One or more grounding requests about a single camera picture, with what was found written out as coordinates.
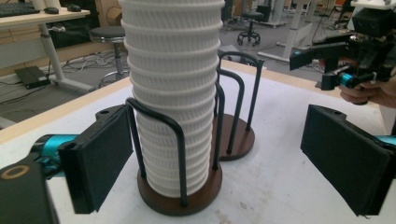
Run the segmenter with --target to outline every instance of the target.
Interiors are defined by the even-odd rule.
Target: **desk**
[[[94,87],[79,83],[64,77],[64,72],[60,65],[58,55],[50,38],[46,23],[56,21],[73,20],[89,15],[90,11],[82,10],[81,12],[69,12],[66,8],[61,8],[59,14],[50,15],[43,11],[37,14],[23,15],[16,17],[7,17],[0,19],[0,30],[9,28],[38,25],[41,38],[32,40],[14,42],[0,45],[0,68],[8,67],[17,63],[24,63],[33,59],[49,56],[55,76],[49,77],[53,82],[76,88],[82,91],[93,91]]]
[[[254,78],[252,67],[224,62],[246,83],[241,118],[248,116]],[[233,111],[236,84],[222,78],[226,112]],[[100,211],[75,215],[64,178],[52,178],[49,190],[61,223],[265,223],[265,224],[389,224],[396,220],[396,185],[392,184],[379,217],[355,217],[341,196],[300,150],[308,104],[325,105],[347,114],[348,120],[371,134],[383,134],[376,105],[344,102],[338,93],[317,91],[315,83],[263,71],[252,128],[256,142],[238,161],[222,162],[222,187],[205,210],[188,217],[167,217],[151,210],[141,199],[136,183],[135,154]],[[132,95],[129,80],[84,95],[65,105],[0,131],[0,167],[18,161],[33,142],[47,133],[80,133],[95,120],[94,113],[122,104]]]

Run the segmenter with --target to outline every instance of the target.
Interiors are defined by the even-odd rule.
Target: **floor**
[[[235,24],[225,25],[219,32],[221,45],[233,46],[238,50],[250,54],[263,61],[263,65],[271,71],[276,71],[288,76],[306,78],[313,81],[321,80],[323,71],[317,64],[309,64],[299,69],[290,71],[289,64],[277,61],[271,58],[263,58],[258,52],[265,52],[277,56],[282,56],[284,48],[276,43],[284,43],[290,30],[292,22],[292,14],[284,14],[282,21],[285,25],[279,25],[276,28],[264,24],[256,23],[254,29],[262,37],[260,45],[253,47],[251,43],[245,39],[242,46],[236,42],[236,38],[242,29],[246,29],[248,25],[244,22],[241,26],[239,22]],[[305,26],[305,16],[300,19],[300,27]],[[329,35],[338,34],[338,30],[334,29],[334,19],[320,17],[318,13],[312,19],[312,28],[310,34],[300,47],[311,45],[312,41],[323,39]],[[123,53],[122,61],[124,68],[127,69],[126,54]],[[41,68],[45,74],[51,74],[51,70],[44,67]],[[89,85],[97,86],[104,74],[116,70],[114,62],[114,52],[100,52],[88,55],[83,58],[63,62],[63,70],[66,77],[77,80]],[[64,104],[68,101],[78,98],[85,94],[84,92],[62,88],[56,85],[48,85],[46,87],[26,90],[21,81],[14,75],[0,78],[0,118],[8,119],[13,122],[20,122],[34,115],[49,110],[57,105]]]

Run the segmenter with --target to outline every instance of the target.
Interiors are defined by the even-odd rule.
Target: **table surface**
[[[238,71],[246,85],[241,119],[248,116],[254,77],[251,67],[224,63]],[[331,184],[300,150],[309,104],[324,105],[347,114],[347,119],[370,134],[383,134],[384,125],[376,105],[344,102],[337,91],[316,90],[315,83],[263,71],[252,128],[256,141],[252,151],[238,161],[222,162],[222,187],[205,210],[187,217],[167,217],[151,210],[138,192],[135,154],[108,194],[98,213],[75,215],[65,179],[48,181],[61,223],[383,223],[396,220],[396,186],[392,183],[379,217],[356,217]],[[222,78],[226,113],[232,113],[236,84]],[[102,109],[132,96],[126,78],[101,90],[0,131],[0,167],[18,161],[33,142],[47,133],[81,133]]]
[[[0,29],[22,27],[22,26],[36,25],[36,24],[56,22],[56,21],[67,21],[76,18],[81,18],[89,14],[90,14],[89,10],[81,10],[80,12],[70,12],[67,11],[67,8],[62,7],[59,10],[59,14],[46,14],[44,11],[40,11],[39,13],[36,14],[1,18]]]

